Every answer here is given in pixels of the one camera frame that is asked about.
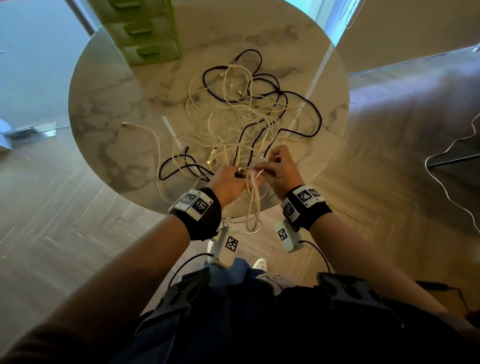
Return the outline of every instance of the herringbone floor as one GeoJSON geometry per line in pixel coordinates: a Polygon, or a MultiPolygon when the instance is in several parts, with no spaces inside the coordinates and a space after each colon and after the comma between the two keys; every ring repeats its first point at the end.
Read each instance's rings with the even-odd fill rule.
{"type": "MultiPolygon", "coordinates": [[[[343,144],[313,185],[335,212],[414,279],[462,288],[480,307],[480,235],[423,170],[424,159],[470,133],[480,111],[480,52],[459,52],[350,77],[343,144]]],[[[473,138],[453,156],[478,152],[473,138]]],[[[69,130],[0,157],[0,352],[162,216],[130,203],[89,169],[69,130]]],[[[480,218],[480,160],[435,172],[480,218]]],[[[313,285],[314,250],[284,253],[273,226],[245,235],[238,256],[313,285]]],[[[192,242],[177,267],[206,243],[192,242]]],[[[202,261],[185,268],[197,269],[202,261]]],[[[163,294],[162,285],[152,304],[163,294]]]]}

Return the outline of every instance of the wrist strap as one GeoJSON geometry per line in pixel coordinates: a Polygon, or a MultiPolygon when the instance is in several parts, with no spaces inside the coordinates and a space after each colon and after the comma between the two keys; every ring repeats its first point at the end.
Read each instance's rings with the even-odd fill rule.
{"type": "Polygon", "coordinates": [[[191,240],[213,238],[222,220],[220,202],[208,187],[183,194],[168,212],[182,220],[191,240]]]}
{"type": "Polygon", "coordinates": [[[322,215],[332,212],[325,199],[311,186],[292,188],[281,204],[283,215],[295,231],[310,230],[322,215]]]}

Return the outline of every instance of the white wall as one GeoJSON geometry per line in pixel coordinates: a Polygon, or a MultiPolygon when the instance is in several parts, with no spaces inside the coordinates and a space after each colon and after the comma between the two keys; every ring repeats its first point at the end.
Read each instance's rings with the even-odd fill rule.
{"type": "Polygon", "coordinates": [[[63,0],[0,1],[0,118],[67,125],[70,78],[88,39],[63,0]]]}

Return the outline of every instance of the marble table top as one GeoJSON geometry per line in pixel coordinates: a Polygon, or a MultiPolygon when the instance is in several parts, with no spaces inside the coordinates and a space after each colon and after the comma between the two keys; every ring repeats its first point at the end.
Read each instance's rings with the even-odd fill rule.
{"type": "MultiPolygon", "coordinates": [[[[155,138],[143,128],[127,130],[121,123],[152,129],[160,141],[160,162],[172,155],[172,149],[177,154],[188,145],[189,154],[207,166],[211,149],[188,137],[173,141],[175,136],[194,132],[185,111],[188,84],[196,77],[192,89],[198,89],[198,76],[203,71],[229,64],[243,50],[254,48],[263,56],[260,72],[275,75],[283,90],[309,99],[323,117],[315,137],[274,144],[289,146],[302,177],[310,182],[333,157],[348,117],[347,75],[323,30],[283,0],[173,0],[172,4],[181,59],[129,68],[104,29],[91,38],[81,54],[70,85],[69,115],[73,136],[88,165],[123,197],[166,214],[196,179],[177,173],[167,181],[158,181],[155,138]],[[160,196],[156,183],[168,201],[160,196]]],[[[291,99],[292,105],[302,107],[301,100],[291,99]]],[[[202,108],[218,106],[206,92],[199,93],[196,101],[202,108]]],[[[200,116],[195,120],[201,124],[200,116]]],[[[311,133],[312,122],[303,123],[299,131],[311,133]]],[[[231,129],[228,120],[222,127],[231,129]]],[[[175,168],[169,164],[165,173],[175,168]]],[[[278,203],[268,194],[262,200],[262,210],[278,203]]],[[[246,196],[241,196],[223,215],[244,216],[247,207],[246,196]]]]}

